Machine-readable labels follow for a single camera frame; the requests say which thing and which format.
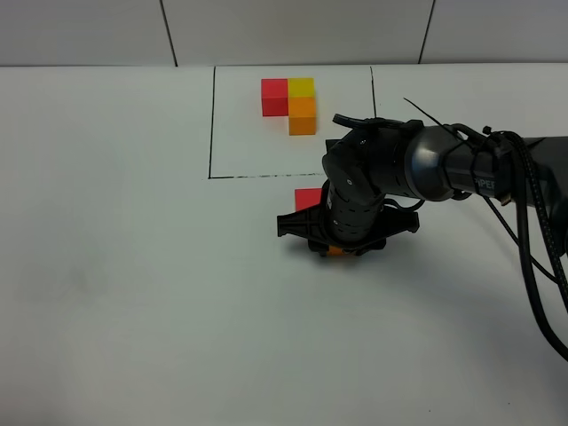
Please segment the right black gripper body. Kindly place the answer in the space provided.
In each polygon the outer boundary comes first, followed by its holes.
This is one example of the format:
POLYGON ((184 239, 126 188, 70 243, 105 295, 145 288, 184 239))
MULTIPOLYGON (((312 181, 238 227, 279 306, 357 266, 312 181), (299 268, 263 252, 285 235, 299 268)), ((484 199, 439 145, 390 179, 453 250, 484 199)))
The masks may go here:
POLYGON ((342 249, 346 256, 362 256, 383 249, 388 238, 420 227, 419 205, 402 208, 381 195, 361 206, 346 201, 328 181, 320 189, 319 205, 277 217, 278 236, 301 238, 320 256, 327 256, 329 247, 342 249))

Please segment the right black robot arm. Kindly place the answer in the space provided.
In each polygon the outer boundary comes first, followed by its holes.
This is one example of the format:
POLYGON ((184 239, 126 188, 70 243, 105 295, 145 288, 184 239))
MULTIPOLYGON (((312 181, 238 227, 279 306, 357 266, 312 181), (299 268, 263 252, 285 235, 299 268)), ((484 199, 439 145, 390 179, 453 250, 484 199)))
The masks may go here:
POLYGON ((387 238, 419 228, 417 213, 390 207, 389 195, 421 201, 457 200, 470 194, 513 200, 512 146, 501 136, 479 134, 462 124, 426 126, 420 120, 354 119, 329 139, 322 165, 327 176, 316 206, 277 218, 279 236, 361 255, 382 249, 387 238))

